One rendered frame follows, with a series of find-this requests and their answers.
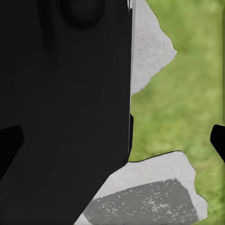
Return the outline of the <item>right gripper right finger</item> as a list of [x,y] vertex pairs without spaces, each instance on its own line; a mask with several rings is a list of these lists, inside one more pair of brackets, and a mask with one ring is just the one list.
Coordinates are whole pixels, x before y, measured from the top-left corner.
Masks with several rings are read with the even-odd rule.
[[214,125],[210,142],[217,150],[223,161],[225,162],[225,127],[221,125]]

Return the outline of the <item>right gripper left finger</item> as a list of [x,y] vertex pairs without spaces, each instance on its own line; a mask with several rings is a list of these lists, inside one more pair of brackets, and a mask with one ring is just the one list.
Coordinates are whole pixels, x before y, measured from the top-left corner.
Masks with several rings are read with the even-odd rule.
[[0,130],[0,181],[24,143],[20,125]]

